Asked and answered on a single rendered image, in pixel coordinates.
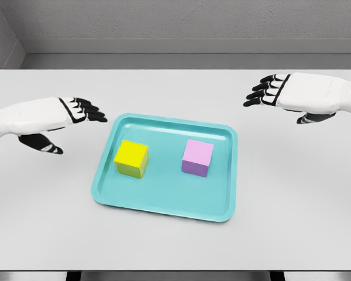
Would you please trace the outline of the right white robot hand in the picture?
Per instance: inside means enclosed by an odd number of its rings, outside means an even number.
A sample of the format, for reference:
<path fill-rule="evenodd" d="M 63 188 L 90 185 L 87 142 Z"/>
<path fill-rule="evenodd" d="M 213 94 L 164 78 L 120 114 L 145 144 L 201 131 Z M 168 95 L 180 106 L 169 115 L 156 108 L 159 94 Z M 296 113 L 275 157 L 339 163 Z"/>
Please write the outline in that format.
<path fill-rule="evenodd" d="M 340 110 L 340 93 L 345 82 L 342 78 L 321 74 L 272 74 L 252 88 L 243 106 L 268 105 L 303 112 L 297 124 L 322 122 Z"/>

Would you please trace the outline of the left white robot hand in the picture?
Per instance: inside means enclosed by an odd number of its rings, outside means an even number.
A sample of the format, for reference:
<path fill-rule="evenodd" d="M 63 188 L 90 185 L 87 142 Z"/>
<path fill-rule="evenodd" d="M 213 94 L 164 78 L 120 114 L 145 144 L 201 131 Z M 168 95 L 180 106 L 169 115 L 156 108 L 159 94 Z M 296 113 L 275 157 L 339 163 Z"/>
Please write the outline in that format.
<path fill-rule="evenodd" d="M 63 150 L 43 132 L 64 129 L 85 121 L 107 122 L 105 114 L 89 100 L 77 97 L 50 97 L 21 102 L 7 107 L 8 132 L 18 136 L 20 143 L 38 150 L 62 155 Z"/>

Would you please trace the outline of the yellow cube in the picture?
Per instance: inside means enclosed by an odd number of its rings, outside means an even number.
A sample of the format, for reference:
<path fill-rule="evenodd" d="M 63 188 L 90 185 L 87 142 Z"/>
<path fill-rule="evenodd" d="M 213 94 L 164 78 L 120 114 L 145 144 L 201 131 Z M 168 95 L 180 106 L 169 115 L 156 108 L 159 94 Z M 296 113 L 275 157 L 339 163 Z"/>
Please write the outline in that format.
<path fill-rule="evenodd" d="M 123 140 L 113 162 L 118 173 L 141 179 L 149 162 L 149 148 L 146 145 Z"/>

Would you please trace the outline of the pink purple cube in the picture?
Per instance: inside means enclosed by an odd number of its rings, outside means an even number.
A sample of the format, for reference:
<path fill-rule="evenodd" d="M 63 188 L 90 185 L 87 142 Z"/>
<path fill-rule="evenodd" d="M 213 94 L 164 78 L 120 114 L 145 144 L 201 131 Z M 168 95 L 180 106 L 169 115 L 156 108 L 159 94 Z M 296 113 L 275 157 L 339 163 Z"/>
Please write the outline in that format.
<path fill-rule="evenodd" d="M 184 150 L 181 171 L 207 177 L 214 145 L 189 139 Z"/>

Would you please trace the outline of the teal rectangular tray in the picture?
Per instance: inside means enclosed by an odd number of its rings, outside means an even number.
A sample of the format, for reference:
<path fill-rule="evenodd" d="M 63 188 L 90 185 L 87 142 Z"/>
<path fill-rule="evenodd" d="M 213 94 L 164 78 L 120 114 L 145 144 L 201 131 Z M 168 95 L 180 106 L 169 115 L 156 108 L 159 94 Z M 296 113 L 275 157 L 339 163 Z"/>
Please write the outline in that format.
<path fill-rule="evenodd" d="M 190 139 L 214 146 L 206 177 L 181 170 Z M 124 140 L 149 149 L 149 163 L 141 179 L 116 170 L 113 159 Z M 112 125 L 91 195 L 103 205 L 225 222 L 236 207 L 237 158 L 238 135 L 229 126 L 122 114 Z"/>

